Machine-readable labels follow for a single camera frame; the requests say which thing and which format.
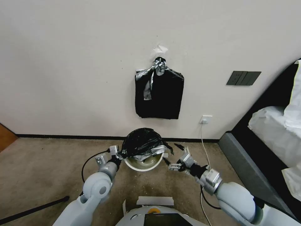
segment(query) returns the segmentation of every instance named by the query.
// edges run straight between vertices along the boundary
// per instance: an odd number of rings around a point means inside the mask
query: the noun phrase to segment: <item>metal bracket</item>
[[[107,164],[108,157],[105,153],[103,153],[103,154],[99,154],[99,155],[95,156],[95,160],[98,165],[98,168],[100,169]]]

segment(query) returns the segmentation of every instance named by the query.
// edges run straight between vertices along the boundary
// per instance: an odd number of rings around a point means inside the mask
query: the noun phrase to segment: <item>black cable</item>
[[[83,182],[85,182],[85,179],[84,179],[84,168],[85,168],[85,165],[87,164],[87,162],[88,162],[90,159],[92,159],[93,157],[95,157],[96,155],[99,155],[99,154],[102,154],[102,153],[105,153],[105,152],[110,152],[110,149],[107,149],[107,150],[104,151],[104,152],[99,152],[99,153],[97,153],[97,154],[95,154],[95,155],[92,155],[90,158],[88,158],[88,159],[85,161],[84,165],[82,166],[82,181],[83,181]]]
[[[221,209],[220,207],[215,207],[215,206],[211,205],[211,204],[207,201],[207,199],[206,199],[205,196],[204,196],[204,193],[203,193],[203,187],[202,187],[202,186],[201,186],[201,193],[200,193],[200,201],[201,201],[201,195],[203,196],[205,202],[206,202],[210,207],[212,207],[213,209]]]

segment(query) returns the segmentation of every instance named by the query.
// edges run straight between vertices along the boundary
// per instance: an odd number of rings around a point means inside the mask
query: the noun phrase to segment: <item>black bag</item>
[[[136,113],[141,118],[178,119],[184,77],[165,65],[165,59],[158,57],[155,64],[135,76]]]
[[[147,158],[154,155],[152,149],[160,145],[166,146],[173,154],[172,147],[162,139],[160,134],[150,128],[140,128],[127,135],[118,154],[124,159],[135,156],[145,156]]]

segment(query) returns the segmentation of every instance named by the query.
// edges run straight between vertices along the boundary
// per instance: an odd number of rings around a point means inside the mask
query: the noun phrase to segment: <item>silver duct tape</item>
[[[154,78],[154,72],[151,75],[150,80],[146,83],[145,88],[143,90],[143,97],[144,100],[151,100],[151,90],[152,90],[152,86],[153,86],[153,78]]]
[[[160,145],[160,146],[157,146],[155,148],[152,148],[151,153],[147,153],[147,154],[144,154],[144,155],[135,155],[132,158],[136,159],[138,161],[143,161],[143,160],[147,159],[148,157],[150,157],[152,155],[158,155],[158,154],[164,153],[167,150],[168,150],[168,148],[165,145]]]
[[[136,75],[135,75],[136,81],[140,80],[143,76],[147,75],[152,69],[153,67],[144,70],[141,69],[136,70]]]
[[[143,97],[144,97],[144,100],[151,100],[151,88],[150,88],[150,81],[148,81],[144,87],[144,90],[143,90]]]
[[[153,87],[154,70],[156,70],[156,74],[158,76],[161,76],[164,74],[165,70],[170,70],[170,69],[166,66],[166,61],[163,60],[163,58],[157,58],[157,59],[155,59],[153,65],[149,69],[137,69],[136,70],[136,76],[135,76],[136,81],[140,80],[143,76],[145,76],[149,72],[153,71],[150,80],[146,83],[144,90],[143,90],[144,100],[151,100],[151,91],[152,91],[152,87]]]

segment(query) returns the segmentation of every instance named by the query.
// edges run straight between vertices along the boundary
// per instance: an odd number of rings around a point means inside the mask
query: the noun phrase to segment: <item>white wall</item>
[[[288,64],[301,57],[301,1],[0,1],[0,122],[15,133],[163,137],[231,130]],[[157,44],[185,77],[179,120],[135,113],[136,68]],[[262,71],[250,87],[233,70]]]

